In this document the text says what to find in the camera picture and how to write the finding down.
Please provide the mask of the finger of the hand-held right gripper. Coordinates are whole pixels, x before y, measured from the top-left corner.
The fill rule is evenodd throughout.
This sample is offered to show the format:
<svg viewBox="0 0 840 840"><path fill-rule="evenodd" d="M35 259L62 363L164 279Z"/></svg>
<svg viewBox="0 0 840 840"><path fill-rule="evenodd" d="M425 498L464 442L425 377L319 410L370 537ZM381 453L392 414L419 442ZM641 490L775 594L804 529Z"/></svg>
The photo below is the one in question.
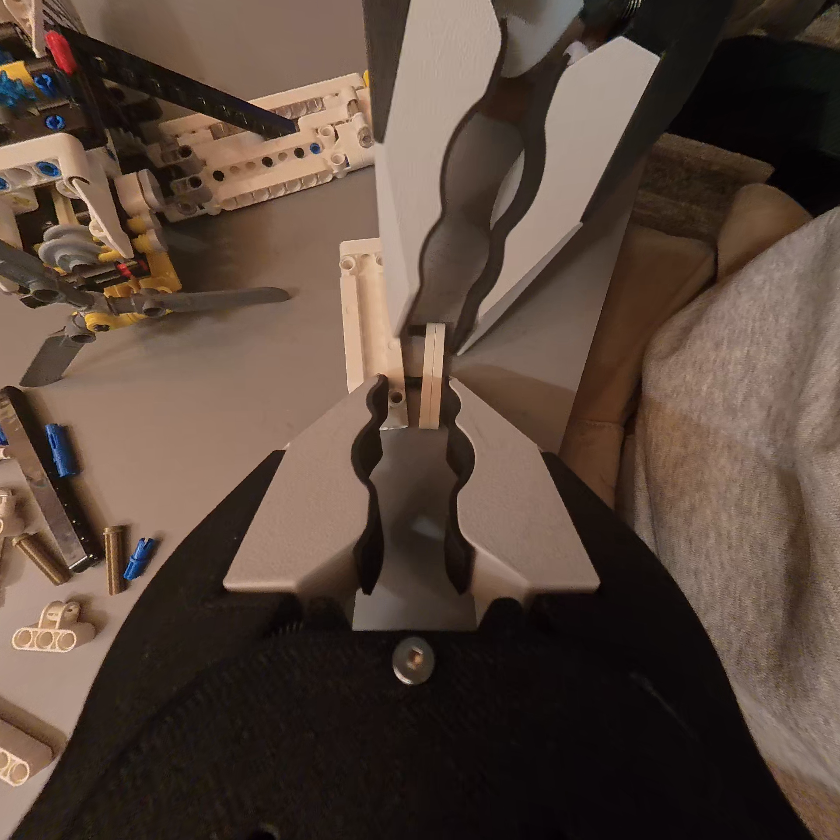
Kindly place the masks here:
<svg viewBox="0 0 840 840"><path fill-rule="evenodd" d="M375 193L392 334L421 289L447 153L485 96L504 35L488 1L375 3Z"/></svg>
<svg viewBox="0 0 840 840"><path fill-rule="evenodd" d="M617 37L577 57L551 99L522 125L522 151L490 217L485 268L470 289L453 333L463 354L517 300L581 228L660 56Z"/></svg>

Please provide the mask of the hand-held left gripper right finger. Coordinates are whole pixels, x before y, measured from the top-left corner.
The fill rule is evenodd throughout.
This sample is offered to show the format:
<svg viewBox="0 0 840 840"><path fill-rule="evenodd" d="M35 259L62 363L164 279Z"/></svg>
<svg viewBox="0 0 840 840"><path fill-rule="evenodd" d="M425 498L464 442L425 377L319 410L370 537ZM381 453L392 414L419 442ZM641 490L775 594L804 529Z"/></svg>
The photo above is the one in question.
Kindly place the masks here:
<svg viewBox="0 0 840 840"><path fill-rule="evenodd" d="M595 592L600 579L543 452L448 380L448 578L473 597Z"/></svg>

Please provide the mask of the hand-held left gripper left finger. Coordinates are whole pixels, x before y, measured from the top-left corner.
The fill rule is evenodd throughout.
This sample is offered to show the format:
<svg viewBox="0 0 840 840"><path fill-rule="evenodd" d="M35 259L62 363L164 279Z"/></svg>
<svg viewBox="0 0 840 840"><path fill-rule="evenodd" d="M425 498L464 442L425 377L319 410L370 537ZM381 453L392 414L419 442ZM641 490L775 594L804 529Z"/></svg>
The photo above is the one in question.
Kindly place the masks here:
<svg viewBox="0 0 840 840"><path fill-rule="evenodd" d="M382 572L371 474L382 459L389 388L377 374L282 451L224 587L295 596L370 595Z"/></svg>

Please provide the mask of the short white lego beam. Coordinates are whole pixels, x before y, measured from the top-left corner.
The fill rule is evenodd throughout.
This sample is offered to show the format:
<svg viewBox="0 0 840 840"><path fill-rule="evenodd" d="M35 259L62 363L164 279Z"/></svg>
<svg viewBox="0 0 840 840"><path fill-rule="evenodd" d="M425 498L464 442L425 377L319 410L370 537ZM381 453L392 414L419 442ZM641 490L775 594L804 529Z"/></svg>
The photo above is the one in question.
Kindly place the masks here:
<svg viewBox="0 0 840 840"><path fill-rule="evenodd" d="M440 407L444 385L446 325L429 322L426 325L423 351L421 404L418 426L421 429L439 428Z"/></svg>

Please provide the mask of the white lego panel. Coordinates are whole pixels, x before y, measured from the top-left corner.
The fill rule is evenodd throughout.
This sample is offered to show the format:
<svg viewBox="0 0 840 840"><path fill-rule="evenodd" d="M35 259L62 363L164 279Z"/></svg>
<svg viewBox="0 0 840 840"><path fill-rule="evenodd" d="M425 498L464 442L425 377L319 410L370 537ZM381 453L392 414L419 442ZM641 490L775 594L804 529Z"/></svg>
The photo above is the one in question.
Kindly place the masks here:
<svg viewBox="0 0 840 840"><path fill-rule="evenodd" d="M343 345L348 391L383 375L388 384L383 430L409 426L401 340L392 331L385 294L382 242L346 240L339 247Z"/></svg>

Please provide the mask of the blue lego pin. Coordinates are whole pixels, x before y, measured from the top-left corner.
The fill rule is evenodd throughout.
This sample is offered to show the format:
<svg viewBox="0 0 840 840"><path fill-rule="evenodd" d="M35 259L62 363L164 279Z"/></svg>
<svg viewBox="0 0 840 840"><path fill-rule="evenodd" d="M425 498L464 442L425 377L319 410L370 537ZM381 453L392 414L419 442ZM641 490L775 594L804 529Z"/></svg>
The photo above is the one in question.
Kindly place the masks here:
<svg viewBox="0 0 840 840"><path fill-rule="evenodd" d="M159 541L155 538L140 538L138 540L122 573L122 578L125 581L134 581L145 573L158 544Z"/></svg>
<svg viewBox="0 0 840 840"><path fill-rule="evenodd" d="M79 459L69 428L57 423L48 423L45 425L45 435L57 475L60 478L79 476Z"/></svg>

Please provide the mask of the tan lego axle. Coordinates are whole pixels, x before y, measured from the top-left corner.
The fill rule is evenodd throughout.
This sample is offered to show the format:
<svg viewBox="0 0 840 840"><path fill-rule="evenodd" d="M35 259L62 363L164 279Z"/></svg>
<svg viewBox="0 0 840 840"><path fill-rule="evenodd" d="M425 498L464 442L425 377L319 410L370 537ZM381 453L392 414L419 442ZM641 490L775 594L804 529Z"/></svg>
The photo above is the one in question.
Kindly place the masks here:
<svg viewBox="0 0 840 840"><path fill-rule="evenodd" d="M124 592L126 580L126 537L128 527L124 523L107 526L102 531L102 547L107 576L108 594L118 595Z"/></svg>
<svg viewBox="0 0 840 840"><path fill-rule="evenodd" d="M70 580L67 566L50 551L38 535L22 533L12 538L13 546L19 550L53 585L63 585Z"/></svg>

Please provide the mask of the black lego beam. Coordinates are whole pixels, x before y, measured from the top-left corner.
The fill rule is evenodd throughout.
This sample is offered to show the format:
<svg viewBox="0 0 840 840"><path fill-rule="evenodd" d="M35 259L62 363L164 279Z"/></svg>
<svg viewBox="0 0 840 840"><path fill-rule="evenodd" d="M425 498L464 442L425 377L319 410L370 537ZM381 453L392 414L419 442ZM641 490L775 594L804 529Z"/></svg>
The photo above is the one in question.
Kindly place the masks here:
<svg viewBox="0 0 840 840"><path fill-rule="evenodd" d="M69 572L78 574L102 560L100 538L68 478L59 475L46 427L27 395L15 386L1 390L2 433Z"/></svg>

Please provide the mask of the white T-shaped lego piece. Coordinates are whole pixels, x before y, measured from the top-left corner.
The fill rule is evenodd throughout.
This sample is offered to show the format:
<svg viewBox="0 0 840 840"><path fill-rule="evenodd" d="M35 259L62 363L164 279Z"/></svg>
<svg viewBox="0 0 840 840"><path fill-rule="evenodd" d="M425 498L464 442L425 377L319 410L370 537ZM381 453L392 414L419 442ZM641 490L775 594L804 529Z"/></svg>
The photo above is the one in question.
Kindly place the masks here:
<svg viewBox="0 0 840 840"><path fill-rule="evenodd" d="M37 624L20 627L11 639L20 652L64 655L88 644L97 634L95 626L81 621L78 602L47 604Z"/></svg>

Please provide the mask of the long white lego beam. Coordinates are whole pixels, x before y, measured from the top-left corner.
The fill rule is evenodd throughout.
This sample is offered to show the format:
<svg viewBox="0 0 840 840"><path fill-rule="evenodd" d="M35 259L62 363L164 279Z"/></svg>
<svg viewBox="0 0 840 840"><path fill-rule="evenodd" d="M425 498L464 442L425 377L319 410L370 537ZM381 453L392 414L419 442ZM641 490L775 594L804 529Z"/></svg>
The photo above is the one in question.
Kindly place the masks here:
<svg viewBox="0 0 840 840"><path fill-rule="evenodd" d="M1 699L1 782L18 789L51 770L67 736L33 713Z"/></svg>

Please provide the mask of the lego helicopter model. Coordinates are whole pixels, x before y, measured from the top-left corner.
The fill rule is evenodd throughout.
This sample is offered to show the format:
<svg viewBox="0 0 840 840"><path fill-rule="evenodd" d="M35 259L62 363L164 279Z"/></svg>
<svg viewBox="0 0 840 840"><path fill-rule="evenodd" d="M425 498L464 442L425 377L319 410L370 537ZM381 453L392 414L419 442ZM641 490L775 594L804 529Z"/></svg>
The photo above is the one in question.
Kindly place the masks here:
<svg viewBox="0 0 840 840"><path fill-rule="evenodd" d="M20 385L172 313L279 303L276 287L184 291L162 221L215 216L373 163L368 75L247 101L90 37L72 2L2 2L2 294L66 306Z"/></svg>

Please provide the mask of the person's right hand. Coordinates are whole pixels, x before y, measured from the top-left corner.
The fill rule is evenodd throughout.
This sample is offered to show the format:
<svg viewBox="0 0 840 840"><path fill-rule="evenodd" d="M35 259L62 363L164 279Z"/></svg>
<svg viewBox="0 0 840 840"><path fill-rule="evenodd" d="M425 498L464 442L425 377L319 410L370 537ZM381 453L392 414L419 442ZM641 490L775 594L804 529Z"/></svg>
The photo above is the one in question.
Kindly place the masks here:
<svg viewBox="0 0 840 840"><path fill-rule="evenodd" d="M531 90L528 80L501 77L480 110L489 119L518 125L528 109Z"/></svg>

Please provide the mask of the brown woven chair seat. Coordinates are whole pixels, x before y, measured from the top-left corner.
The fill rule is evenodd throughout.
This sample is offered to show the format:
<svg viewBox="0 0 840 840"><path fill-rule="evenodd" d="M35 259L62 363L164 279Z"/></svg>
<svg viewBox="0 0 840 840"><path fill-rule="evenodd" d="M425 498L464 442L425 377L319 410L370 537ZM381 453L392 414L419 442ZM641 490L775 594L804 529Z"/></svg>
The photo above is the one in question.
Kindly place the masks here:
<svg viewBox="0 0 840 840"><path fill-rule="evenodd" d="M765 183L771 163L664 133L647 158L630 223L714 244L736 193Z"/></svg>

